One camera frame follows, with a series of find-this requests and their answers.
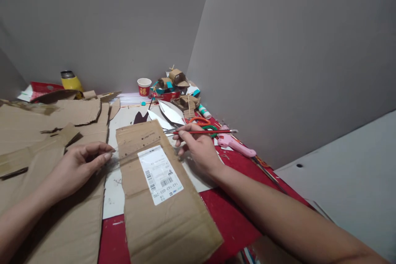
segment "forearm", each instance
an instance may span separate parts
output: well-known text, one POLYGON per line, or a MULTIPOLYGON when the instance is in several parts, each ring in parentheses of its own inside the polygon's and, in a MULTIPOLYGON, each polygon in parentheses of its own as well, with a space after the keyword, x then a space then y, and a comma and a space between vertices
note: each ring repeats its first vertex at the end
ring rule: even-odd
POLYGON ((0 217, 0 259, 8 263, 41 216, 51 207, 38 189, 0 217))
POLYGON ((308 263, 374 255, 361 241, 295 199, 224 166, 211 177, 249 218, 292 254, 308 263))

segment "gray wall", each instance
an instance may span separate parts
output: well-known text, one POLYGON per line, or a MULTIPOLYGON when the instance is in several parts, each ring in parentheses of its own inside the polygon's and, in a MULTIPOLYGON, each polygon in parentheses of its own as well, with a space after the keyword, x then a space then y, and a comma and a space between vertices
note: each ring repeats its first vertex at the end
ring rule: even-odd
POLYGON ((275 172, 338 226, 396 263, 395 147, 396 111, 275 172))
POLYGON ((0 47, 26 81, 75 71, 86 90, 187 71, 205 0, 0 0, 0 47))
POLYGON ((26 82, 0 49, 0 99, 13 100, 27 87, 26 82))
POLYGON ((274 168, 396 108, 396 0, 206 0, 188 77, 274 168))

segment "thermos lid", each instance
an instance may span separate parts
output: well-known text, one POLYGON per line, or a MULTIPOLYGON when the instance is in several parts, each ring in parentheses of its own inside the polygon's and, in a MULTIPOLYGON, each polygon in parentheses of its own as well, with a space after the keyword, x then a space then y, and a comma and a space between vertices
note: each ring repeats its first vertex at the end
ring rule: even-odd
POLYGON ((63 79, 65 78, 75 78, 75 75, 73 71, 67 70, 67 71, 61 71, 61 77, 63 79))

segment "red tablecloth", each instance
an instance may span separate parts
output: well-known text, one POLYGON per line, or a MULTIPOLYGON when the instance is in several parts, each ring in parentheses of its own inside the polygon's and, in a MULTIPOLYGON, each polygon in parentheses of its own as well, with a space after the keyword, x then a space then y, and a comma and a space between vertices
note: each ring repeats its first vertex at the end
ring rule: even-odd
MULTIPOLYGON (((278 189, 276 185, 249 159, 235 151, 226 151, 216 146, 223 162, 235 170, 251 177, 252 179, 278 189)), ((294 199, 309 206, 309 204, 290 188, 284 181, 277 178, 270 167, 267 170, 279 181, 280 185, 294 199)), ((223 245, 207 261, 210 264, 222 263, 241 249, 253 243, 261 233, 247 219, 242 210, 221 190, 211 189, 200 193, 209 213, 216 223, 221 235, 223 245)), ((127 238, 125 234, 124 215, 119 215, 103 220, 102 236, 99 252, 99 264, 130 264, 127 238)))

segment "paintbrush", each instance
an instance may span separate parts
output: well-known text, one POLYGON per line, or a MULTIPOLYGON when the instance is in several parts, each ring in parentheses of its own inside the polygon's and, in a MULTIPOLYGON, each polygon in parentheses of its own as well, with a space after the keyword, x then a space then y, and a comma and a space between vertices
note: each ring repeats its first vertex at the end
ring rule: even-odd
MULTIPOLYGON (((164 131, 164 132, 165 132, 165 134, 170 134, 170 133, 179 134, 178 131, 175 131, 175 132, 164 131)), ((236 130, 236 129, 230 129, 230 130, 204 130, 204 131, 188 131, 188 133, 190 133, 190 134, 238 133, 238 130, 236 130)))

